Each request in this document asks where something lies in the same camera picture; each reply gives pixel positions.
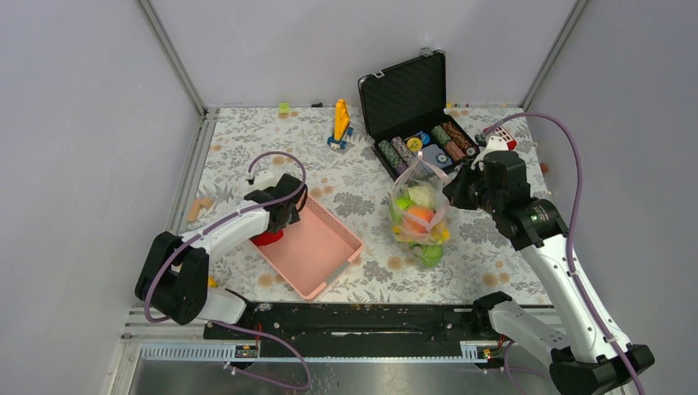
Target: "case lid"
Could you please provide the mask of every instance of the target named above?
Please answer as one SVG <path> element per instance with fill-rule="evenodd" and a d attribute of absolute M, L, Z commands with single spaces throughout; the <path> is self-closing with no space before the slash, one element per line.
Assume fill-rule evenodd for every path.
<path fill-rule="evenodd" d="M 359 80 L 366 131 L 376 141 L 446 107 L 446 55 L 435 51 Z"/>

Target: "open case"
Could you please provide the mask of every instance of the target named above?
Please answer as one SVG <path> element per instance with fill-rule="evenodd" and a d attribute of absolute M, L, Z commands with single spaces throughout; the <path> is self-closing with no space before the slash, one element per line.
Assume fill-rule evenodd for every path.
<path fill-rule="evenodd" d="M 463 157 L 454 158 L 449 153 L 448 162 L 435 165 L 444 172 L 450 173 L 457 165 L 472 162 L 480 152 L 470 136 L 444 111 L 446 107 L 444 51 L 431 52 L 423 49 L 422 56 L 362 77 L 358 85 L 366 132 L 374 138 L 375 154 L 393 179 L 399 176 L 399 172 L 379 149 L 382 141 L 390 142 L 395 137 L 400 137 L 407 142 L 410 137 L 423 132 L 427 135 L 426 142 L 419 147 L 425 150 L 430 145 L 436 145 L 438 150 L 435 147 L 432 148 L 445 154 L 444 144 L 437 141 L 431 135 L 431 131 L 436 126 L 450 123 L 452 128 L 449 132 L 459 133 L 462 136 L 457 143 Z"/>

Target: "wooden block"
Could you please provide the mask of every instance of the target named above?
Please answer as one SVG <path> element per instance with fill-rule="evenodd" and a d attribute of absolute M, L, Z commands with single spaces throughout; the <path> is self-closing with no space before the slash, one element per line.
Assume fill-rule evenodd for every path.
<path fill-rule="evenodd" d="M 187 214 L 187 222 L 196 222 L 200 211 L 201 202 L 198 199 L 194 199 L 191 208 L 189 208 L 189 213 Z"/>
<path fill-rule="evenodd" d="M 207 210 L 210 210 L 211 207 L 213 207 L 213 199 L 211 199 L 210 197 L 199 199 L 199 203 L 201 203 L 201 206 Z"/>

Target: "gray floor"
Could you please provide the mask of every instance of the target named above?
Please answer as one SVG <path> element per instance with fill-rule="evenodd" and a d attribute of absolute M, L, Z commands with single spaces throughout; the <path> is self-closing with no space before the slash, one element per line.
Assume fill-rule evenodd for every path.
<path fill-rule="evenodd" d="M 512 366 L 543 370 L 525 351 L 512 354 Z M 370 394 L 516 394 L 506 374 L 472 372 L 473 365 L 456 364 L 376 364 L 376 363 L 313 363 L 314 375 L 308 394 L 370 395 Z M 288 383 L 301 383 L 305 375 L 300 364 L 256 364 L 250 371 Z M 549 379 L 514 373 L 517 382 L 528 394 L 557 394 Z M 132 395 L 156 394 L 292 394 L 256 379 L 230 375 L 221 363 L 141 361 L 133 380 Z"/>

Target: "yellow and blue toy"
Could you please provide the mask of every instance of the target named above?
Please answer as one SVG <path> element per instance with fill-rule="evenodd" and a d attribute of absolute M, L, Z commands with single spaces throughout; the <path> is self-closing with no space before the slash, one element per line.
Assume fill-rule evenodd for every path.
<path fill-rule="evenodd" d="M 354 128 L 349 126 L 349 110 L 344 99 L 337 101 L 334 108 L 334 133 L 328 137 L 328 146 L 333 150 L 347 148 L 347 142 L 343 141 L 344 137 L 351 136 L 354 133 Z"/>

